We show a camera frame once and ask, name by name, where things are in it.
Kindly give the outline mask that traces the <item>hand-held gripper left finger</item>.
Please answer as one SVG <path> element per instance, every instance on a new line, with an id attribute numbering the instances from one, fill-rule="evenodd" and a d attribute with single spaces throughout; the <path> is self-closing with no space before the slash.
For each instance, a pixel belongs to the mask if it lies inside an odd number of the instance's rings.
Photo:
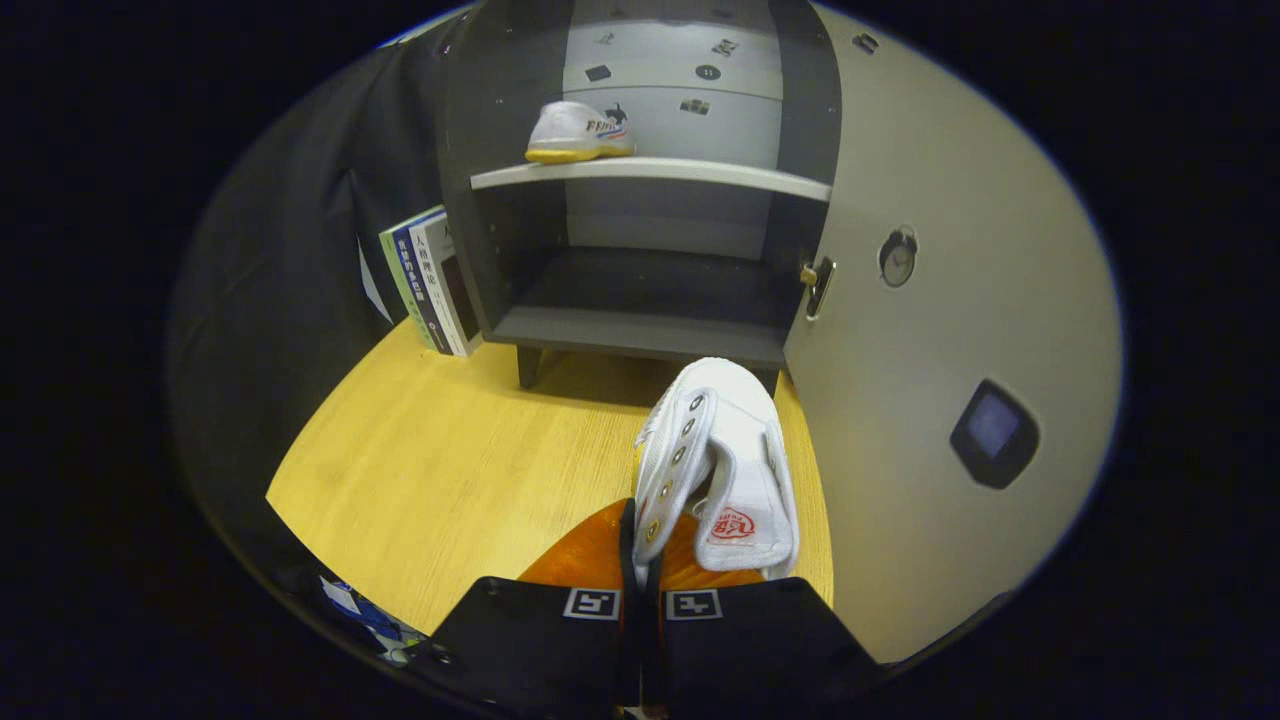
<path id="1" fill-rule="evenodd" d="M 494 717 L 626 717 L 641 697 L 634 514 L 630 498 L 593 514 L 532 579 L 476 579 L 428 642 L 426 680 Z"/>

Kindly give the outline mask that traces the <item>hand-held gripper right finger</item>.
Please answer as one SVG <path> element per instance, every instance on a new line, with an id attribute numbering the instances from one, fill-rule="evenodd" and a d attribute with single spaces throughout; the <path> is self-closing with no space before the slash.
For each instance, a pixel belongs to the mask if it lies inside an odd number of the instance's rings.
<path id="1" fill-rule="evenodd" d="M 646 564 L 640 707 L 650 719 L 837 719 L 883 683 L 878 664 L 812 584 L 710 571 L 680 515 Z"/>

